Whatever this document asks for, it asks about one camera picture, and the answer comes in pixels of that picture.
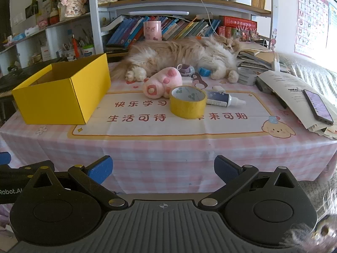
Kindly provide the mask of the white bookshelf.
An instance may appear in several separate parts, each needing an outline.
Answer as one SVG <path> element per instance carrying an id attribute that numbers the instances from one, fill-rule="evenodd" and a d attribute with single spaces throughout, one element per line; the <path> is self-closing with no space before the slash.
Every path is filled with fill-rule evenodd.
<path id="1" fill-rule="evenodd" d="M 271 9 L 265 10 L 242 3 L 225 0 L 124 0 L 105 5 L 98 5 L 96 0 L 89 0 L 90 12 L 79 17 L 67 18 L 37 31 L 36 33 L 12 44 L 1 51 L 1 72 L 6 75 L 11 62 L 19 61 L 22 68 L 29 64 L 30 57 L 41 51 L 37 37 L 42 35 L 52 59 L 57 57 L 63 43 L 68 40 L 68 30 L 74 24 L 85 23 L 92 32 L 95 52 L 103 52 L 102 39 L 108 35 L 109 29 L 103 25 L 103 19 L 108 22 L 119 15 L 185 15 L 193 18 L 198 14 L 230 15 L 241 18 L 255 19 L 257 16 L 270 19 L 269 35 L 265 39 L 273 44 L 277 35 L 278 0 L 271 0 Z"/>

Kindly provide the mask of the small white charger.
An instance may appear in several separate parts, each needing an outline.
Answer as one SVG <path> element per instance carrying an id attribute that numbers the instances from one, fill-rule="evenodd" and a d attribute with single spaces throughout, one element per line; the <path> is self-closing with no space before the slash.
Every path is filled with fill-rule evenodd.
<path id="1" fill-rule="evenodd" d="M 226 92 L 226 90 L 222 86 L 213 86 L 212 89 L 216 92 Z"/>

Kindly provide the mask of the stack of books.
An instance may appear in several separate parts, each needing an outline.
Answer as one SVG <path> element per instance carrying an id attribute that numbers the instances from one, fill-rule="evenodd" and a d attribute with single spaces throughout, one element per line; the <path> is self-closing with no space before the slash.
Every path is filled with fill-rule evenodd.
<path id="1" fill-rule="evenodd" d="M 260 72 L 279 70 L 289 73 L 289 68 L 280 60 L 279 54 L 253 42 L 241 42 L 237 55 L 237 66 Z"/>

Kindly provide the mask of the yellow tape roll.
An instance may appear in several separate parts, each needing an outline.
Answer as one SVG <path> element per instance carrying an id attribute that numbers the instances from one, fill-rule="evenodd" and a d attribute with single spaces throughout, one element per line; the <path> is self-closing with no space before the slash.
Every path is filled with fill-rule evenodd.
<path id="1" fill-rule="evenodd" d="M 183 119 L 198 119 L 204 115 L 206 93 L 193 86 L 178 86 L 170 93 L 170 111 Z"/>

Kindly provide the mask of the red tassel ornament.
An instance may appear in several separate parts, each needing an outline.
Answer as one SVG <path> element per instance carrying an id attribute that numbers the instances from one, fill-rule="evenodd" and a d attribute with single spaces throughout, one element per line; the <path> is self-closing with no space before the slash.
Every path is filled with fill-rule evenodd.
<path id="1" fill-rule="evenodd" d="M 74 49 L 75 58 L 78 59 L 80 57 L 80 54 L 79 54 L 77 41 L 76 41 L 76 38 L 74 37 L 74 34 L 72 35 L 71 40 L 72 40 L 72 46 Z"/>

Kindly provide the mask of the clear tape roll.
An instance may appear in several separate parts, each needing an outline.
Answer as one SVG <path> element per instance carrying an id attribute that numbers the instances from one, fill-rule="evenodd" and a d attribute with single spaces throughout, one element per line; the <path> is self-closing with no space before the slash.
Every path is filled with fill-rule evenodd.
<path id="1" fill-rule="evenodd" d="M 257 76 L 259 75 L 257 71 L 246 67 L 239 67 L 237 72 L 239 74 L 238 83 L 246 86 L 255 85 Z"/>

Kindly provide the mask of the large white charger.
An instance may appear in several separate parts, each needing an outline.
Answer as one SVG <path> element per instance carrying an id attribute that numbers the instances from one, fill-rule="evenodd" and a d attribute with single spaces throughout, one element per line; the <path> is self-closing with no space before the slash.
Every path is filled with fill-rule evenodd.
<path id="1" fill-rule="evenodd" d="M 193 79 L 191 77 L 182 77 L 182 85 L 193 86 Z"/>

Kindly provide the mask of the purple toy car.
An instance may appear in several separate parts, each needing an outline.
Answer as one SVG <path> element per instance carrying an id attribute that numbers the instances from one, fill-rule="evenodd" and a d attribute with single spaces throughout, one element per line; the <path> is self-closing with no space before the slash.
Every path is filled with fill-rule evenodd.
<path id="1" fill-rule="evenodd" d="M 195 69 L 191 65 L 187 64 L 179 64 L 177 66 L 177 70 L 180 72 L 181 76 L 183 77 L 191 77 L 195 74 Z"/>

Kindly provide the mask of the blue white spray bottle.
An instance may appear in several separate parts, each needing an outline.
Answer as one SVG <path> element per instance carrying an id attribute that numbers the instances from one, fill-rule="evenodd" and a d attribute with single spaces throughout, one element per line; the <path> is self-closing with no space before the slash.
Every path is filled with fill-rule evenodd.
<path id="1" fill-rule="evenodd" d="M 229 107 L 229 106 L 244 106 L 246 101 L 238 99 L 237 97 L 232 97 L 230 94 L 225 92 L 218 92 L 212 90 L 205 91 L 208 105 Z"/>

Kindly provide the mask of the blue plastic bag roll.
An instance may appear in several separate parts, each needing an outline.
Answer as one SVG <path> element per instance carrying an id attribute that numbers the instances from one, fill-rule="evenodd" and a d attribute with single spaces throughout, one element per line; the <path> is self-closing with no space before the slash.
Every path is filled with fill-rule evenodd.
<path id="1" fill-rule="evenodd" d="M 209 77 L 211 75 L 211 71 L 203 67 L 199 68 L 198 73 L 202 77 Z"/>

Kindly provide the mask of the black smartphone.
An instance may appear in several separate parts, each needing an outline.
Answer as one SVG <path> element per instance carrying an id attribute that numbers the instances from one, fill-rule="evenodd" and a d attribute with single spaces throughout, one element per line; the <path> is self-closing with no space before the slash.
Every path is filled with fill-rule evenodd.
<path id="1" fill-rule="evenodd" d="M 303 90 L 303 94 L 307 99 L 314 118 L 319 122 L 332 126 L 334 124 L 334 120 L 332 119 L 332 116 L 320 95 L 306 89 Z"/>

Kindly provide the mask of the pink plush paw toy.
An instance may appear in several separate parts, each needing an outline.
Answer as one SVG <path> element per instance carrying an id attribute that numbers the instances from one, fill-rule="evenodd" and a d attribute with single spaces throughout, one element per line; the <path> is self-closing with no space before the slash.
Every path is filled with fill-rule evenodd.
<path id="1" fill-rule="evenodd" d="M 169 98 L 172 89 L 181 85 L 180 72 L 174 67 L 167 67 L 145 80 L 143 93 L 151 99 Z"/>

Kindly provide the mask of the black electronic keyboard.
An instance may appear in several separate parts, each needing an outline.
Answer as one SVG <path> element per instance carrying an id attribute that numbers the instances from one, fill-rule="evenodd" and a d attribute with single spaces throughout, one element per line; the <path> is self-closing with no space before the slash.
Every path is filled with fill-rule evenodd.
<path id="1" fill-rule="evenodd" d="M 1 93 L 4 92 L 9 92 L 15 87 L 17 87 L 20 83 L 25 81 L 27 78 L 30 76 L 34 75 L 38 71 L 42 70 L 46 66 L 52 64 L 52 63 L 57 63 L 57 62 L 67 62 L 67 58 L 56 58 L 56 59 L 51 59 L 49 61 L 42 61 L 38 62 L 32 66 L 25 67 L 24 69 L 19 69 L 15 71 L 11 71 L 9 74 L 3 76 L 0 79 L 0 90 Z"/>

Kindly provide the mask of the white jar green lid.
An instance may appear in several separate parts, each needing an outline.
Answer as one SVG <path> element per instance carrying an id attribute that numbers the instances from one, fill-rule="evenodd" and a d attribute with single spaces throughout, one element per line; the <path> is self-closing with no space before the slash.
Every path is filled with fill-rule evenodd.
<path id="1" fill-rule="evenodd" d="M 95 47 L 92 44 L 84 46 L 82 48 L 82 52 L 83 52 L 83 56 L 85 56 L 85 57 L 95 55 Z"/>

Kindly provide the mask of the yellow cardboard box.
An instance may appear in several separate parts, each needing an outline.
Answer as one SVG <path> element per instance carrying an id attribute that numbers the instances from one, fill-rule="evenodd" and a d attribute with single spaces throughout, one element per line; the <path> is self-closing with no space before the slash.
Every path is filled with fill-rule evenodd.
<path id="1" fill-rule="evenodd" d="M 85 125 L 110 86 L 103 53 L 47 65 L 12 95 L 29 125 Z"/>

